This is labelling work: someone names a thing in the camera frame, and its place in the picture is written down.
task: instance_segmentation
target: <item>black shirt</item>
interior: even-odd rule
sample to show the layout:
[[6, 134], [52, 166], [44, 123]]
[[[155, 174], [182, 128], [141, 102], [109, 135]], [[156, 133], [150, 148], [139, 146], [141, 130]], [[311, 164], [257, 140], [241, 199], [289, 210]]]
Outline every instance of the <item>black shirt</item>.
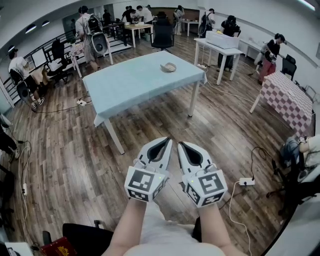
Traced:
[[237, 24], [228, 23], [226, 20], [221, 23], [221, 27], [224, 28], [223, 34], [233, 37], [235, 33], [240, 32], [240, 27]]
[[[276, 43], [276, 40], [272, 39], [270, 42], [267, 43], [267, 46], [269, 47], [270, 51], [277, 56], [280, 52], [280, 45]], [[272, 62], [270, 58], [270, 52], [267, 50], [264, 54], [265, 58], [269, 61]]]
[[104, 25], [109, 25], [111, 23], [111, 14], [106, 12], [103, 16]]
[[131, 19], [131, 16], [130, 16], [131, 10], [132, 10], [132, 9], [126, 10], [126, 11], [122, 14], [122, 17], [125, 16], [126, 22], [130, 22], [130, 23], [132, 22], [132, 19]]

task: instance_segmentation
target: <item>red book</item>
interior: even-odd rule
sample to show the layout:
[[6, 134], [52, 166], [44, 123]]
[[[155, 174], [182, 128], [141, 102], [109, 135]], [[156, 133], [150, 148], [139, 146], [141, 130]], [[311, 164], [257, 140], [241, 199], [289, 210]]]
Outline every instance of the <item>red book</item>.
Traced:
[[42, 252], [46, 256], [75, 256], [76, 250], [72, 247], [71, 243], [66, 237], [62, 237], [51, 244], [41, 247]]

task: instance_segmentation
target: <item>shorts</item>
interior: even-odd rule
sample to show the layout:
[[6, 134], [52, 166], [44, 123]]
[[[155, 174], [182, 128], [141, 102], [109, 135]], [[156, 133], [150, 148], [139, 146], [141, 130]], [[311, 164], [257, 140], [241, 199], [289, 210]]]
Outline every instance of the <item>shorts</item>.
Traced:
[[98, 58], [98, 53], [95, 51], [94, 46], [92, 44], [91, 38], [86, 39], [84, 42], [84, 58], [85, 62], [94, 62], [96, 58]]
[[38, 88], [36, 81], [32, 78], [31, 75], [24, 79], [24, 81], [26, 83], [26, 87], [28, 87], [29, 91], [33, 94]]

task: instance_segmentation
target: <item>whiteboard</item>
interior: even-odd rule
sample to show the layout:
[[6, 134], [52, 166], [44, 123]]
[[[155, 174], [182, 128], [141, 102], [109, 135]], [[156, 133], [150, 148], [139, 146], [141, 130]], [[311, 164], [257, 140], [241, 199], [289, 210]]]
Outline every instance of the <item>whiteboard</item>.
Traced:
[[43, 49], [40, 49], [36, 51], [34, 54], [32, 54], [32, 58], [36, 68], [47, 62]]

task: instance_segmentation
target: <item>wooden floor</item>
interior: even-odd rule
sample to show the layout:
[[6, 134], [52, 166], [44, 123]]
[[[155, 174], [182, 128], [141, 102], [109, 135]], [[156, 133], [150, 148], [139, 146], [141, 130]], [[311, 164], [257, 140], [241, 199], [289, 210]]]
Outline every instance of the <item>wooden floor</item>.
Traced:
[[[171, 51], [193, 63], [193, 36], [177, 36]], [[149, 43], [137, 42], [136, 49], [114, 54], [113, 61], [116, 64], [152, 52], [155, 50]], [[217, 59], [218, 55], [213, 55], [213, 63], [217, 63]], [[101, 68], [110, 65], [108, 57], [100, 58], [98, 62]], [[85, 68], [85, 64], [80, 69], [82, 74], [92, 72], [90, 67]], [[231, 73], [224, 72], [219, 89], [254, 101], [261, 87], [256, 78], [247, 75], [253, 69], [253, 61], [241, 56], [234, 80], [229, 80]], [[216, 67], [211, 66], [206, 75], [215, 85], [218, 77]], [[61, 83], [60, 87], [48, 91], [39, 111], [73, 107], [85, 95], [82, 80], [75, 72], [67, 85]], [[8, 118], [13, 122], [11, 130], [14, 136], [18, 140], [29, 140], [32, 145], [26, 178], [29, 185], [26, 225], [34, 242], [43, 244], [43, 230], [51, 232], [53, 240], [60, 238], [63, 223], [93, 226], [94, 220], [101, 220], [105, 229], [113, 231], [128, 201], [124, 191], [128, 166], [132, 165], [141, 147], [156, 138], [170, 136], [175, 142], [191, 142], [211, 154], [212, 160], [223, 170], [228, 185], [229, 193], [218, 204], [221, 207], [230, 198], [234, 183], [241, 177], [252, 176], [251, 150], [256, 146], [263, 147], [277, 160], [284, 140], [293, 135], [286, 124], [267, 111], [257, 107], [250, 114], [252, 103], [221, 93], [208, 84], [200, 87], [194, 115], [188, 118], [191, 95], [190, 85], [111, 118], [125, 150], [124, 155], [119, 154], [104, 125], [94, 127], [96, 112], [92, 104], [58, 113], [36, 114], [19, 102]], [[263, 100], [261, 104], [280, 118]], [[9, 232], [9, 237], [12, 241], [23, 241], [23, 203], [18, 186], [18, 163], [15, 161], [9, 165], [8, 157], [3, 155], [2, 164], [17, 177], [16, 191], [10, 201], [15, 211], [13, 225], [16, 231]], [[26, 163], [27, 153], [23, 155], [23, 162]], [[253, 255], [260, 255], [280, 230], [284, 218], [278, 216], [282, 201], [277, 196], [266, 198], [267, 192], [280, 186], [273, 180], [277, 178], [273, 177], [271, 159], [261, 159], [257, 151], [253, 159], [255, 186], [236, 186], [235, 194], [242, 194], [232, 201], [231, 214], [234, 220], [248, 227], [251, 251]], [[157, 197], [157, 203], [167, 220], [193, 224], [198, 213], [178, 184], [181, 171], [176, 144], [168, 169], [171, 177]], [[245, 229], [229, 220], [229, 204], [223, 207], [221, 214], [234, 244], [249, 253]]]

